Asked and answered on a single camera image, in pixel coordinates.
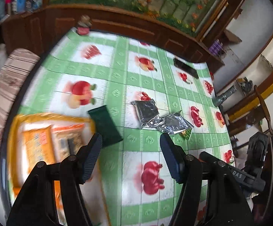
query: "smartphone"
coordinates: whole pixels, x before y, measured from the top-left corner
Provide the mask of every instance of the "smartphone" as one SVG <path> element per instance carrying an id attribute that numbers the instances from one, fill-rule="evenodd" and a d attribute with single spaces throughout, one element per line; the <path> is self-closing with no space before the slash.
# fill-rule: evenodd
<path id="1" fill-rule="evenodd" d="M 196 79 L 198 79 L 198 74 L 197 71 L 195 69 L 193 69 L 192 67 L 190 67 L 189 65 L 181 62 L 179 59 L 174 58 L 174 66 L 189 73 L 191 76 L 195 77 Z"/>

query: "chair backrest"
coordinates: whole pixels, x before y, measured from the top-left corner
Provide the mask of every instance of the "chair backrest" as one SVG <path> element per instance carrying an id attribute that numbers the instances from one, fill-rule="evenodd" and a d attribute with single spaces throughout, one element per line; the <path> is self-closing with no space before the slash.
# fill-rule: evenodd
<path id="1" fill-rule="evenodd" d="M 273 135 L 273 129 L 272 129 L 272 123 L 271 123 L 271 119 L 270 119 L 270 113 L 267 109 L 267 105 L 263 99 L 263 97 L 261 96 L 261 94 L 258 92 L 257 90 L 257 85 L 254 86 L 254 91 L 259 99 L 259 102 L 260 102 L 260 106 L 262 107 L 262 110 L 263 110 L 263 113 L 264 113 L 264 116 L 265 116 L 265 119 L 267 120 L 267 126 L 268 126 L 268 130 L 266 130 L 264 132 L 264 134 L 266 133 L 270 133 L 271 135 Z"/>

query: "orange package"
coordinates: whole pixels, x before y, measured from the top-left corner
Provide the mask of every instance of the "orange package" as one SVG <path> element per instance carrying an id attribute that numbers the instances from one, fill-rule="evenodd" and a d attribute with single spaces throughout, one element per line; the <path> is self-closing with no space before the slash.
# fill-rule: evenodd
<path id="1" fill-rule="evenodd" d="M 69 155 L 76 155 L 84 145 L 82 138 L 84 126 L 84 123 L 81 123 L 52 129 L 58 143 L 58 152 L 60 153 L 61 161 Z"/>
<path id="2" fill-rule="evenodd" d="M 51 126 L 23 132 L 24 143 L 27 150 L 29 172 L 39 161 L 46 164 L 56 162 L 51 138 Z"/>

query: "red fruit pattern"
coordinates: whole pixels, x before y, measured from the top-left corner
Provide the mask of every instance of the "red fruit pattern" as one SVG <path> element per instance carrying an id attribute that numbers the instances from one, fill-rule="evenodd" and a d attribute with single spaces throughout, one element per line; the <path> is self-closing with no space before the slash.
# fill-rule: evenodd
<path id="1" fill-rule="evenodd" d="M 142 97 L 141 97 L 141 100 L 142 101 L 149 101 L 149 100 L 151 100 L 151 98 L 148 96 L 148 94 L 147 93 L 145 93 L 145 92 L 142 92 Z"/>
<path id="2" fill-rule="evenodd" d="M 231 150 L 228 150 L 228 151 L 225 153 L 225 162 L 226 162 L 226 163 L 230 163 L 231 157 L 232 157 L 232 151 L 231 151 Z"/>
<path id="3" fill-rule="evenodd" d="M 187 82 L 187 74 L 186 73 L 179 73 L 179 76 L 181 77 L 181 79 L 184 81 L 184 82 Z"/>
<path id="4" fill-rule="evenodd" d="M 135 63 L 144 71 L 157 71 L 157 68 L 154 67 L 154 61 L 148 58 L 139 58 L 138 56 L 135 56 Z"/>
<path id="5" fill-rule="evenodd" d="M 213 86 L 205 80 L 205 87 L 207 88 L 208 93 L 211 95 L 213 91 Z"/>
<path id="6" fill-rule="evenodd" d="M 96 84 L 91 85 L 86 81 L 68 82 L 64 89 L 64 92 L 71 93 L 67 98 L 68 106 L 72 109 L 76 109 L 81 105 L 87 105 L 89 103 L 94 105 L 96 100 L 92 96 L 92 91 L 95 90 L 96 87 Z"/>
<path id="7" fill-rule="evenodd" d="M 144 184 L 144 192 L 148 195 L 153 195 L 159 189 L 164 189 L 164 180 L 159 178 L 159 171 L 163 167 L 155 161 L 148 161 L 144 165 L 144 171 L 141 175 L 141 181 Z"/>
<path id="8" fill-rule="evenodd" d="M 205 209 L 206 209 L 206 206 L 204 206 L 202 208 L 202 210 L 198 211 L 198 213 L 197 213 L 197 220 L 198 221 L 202 221 L 203 220 L 203 217 L 205 216 Z"/>
<path id="9" fill-rule="evenodd" d="M 90 45 L 82 50 L 82 56 L 86 59 L 91 59 L 97 55 L 101 55 L 101 52 L 95 45 Z"/>
<path id="10" fill-rule="evenodd" d="M 88 35 L 89 34 L 89 27 L 78 27 L 77 33 L 79 35 Z"/>
<path id="11" fill-rule="evenodd" d="M 216 111 L 215 113 L 216 113 L 216 118 L 217 118 L 217 120 L 218 120 L 219 126 L 220 126 L 221 128 L 223 128 L 224 125 L 225 125 L 225 121 L 223 120 L 222 114 L 221 114 L 219 111 Z"/>
<path id="12" fill-rule="evenodd" d="M 142 41 L 140 41 L 139 43 L 142 44 L 143 46 L 150 46 L 150 44 L 142 42 Z"/>
<path id="13" fill-rule="evenodd" d="M 191 106 L 191 117 L 193 119 L 194 125 L 196 127 L 201 127 L 203 125 L 202 119 L 199 117 L 199 109 L 195 106 Z"/>

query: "striped chair cushion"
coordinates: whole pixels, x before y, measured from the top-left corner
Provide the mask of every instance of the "striped chair cushion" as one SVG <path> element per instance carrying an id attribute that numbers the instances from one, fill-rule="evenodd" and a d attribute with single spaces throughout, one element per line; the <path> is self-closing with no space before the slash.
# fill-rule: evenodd
<path id="1" fill-rule="evenodd" d="M 39 60 L 39 56 L 26 50 L 16 49 L 0 71 L 0 142 L 8 113 L 25 78 Z"/>

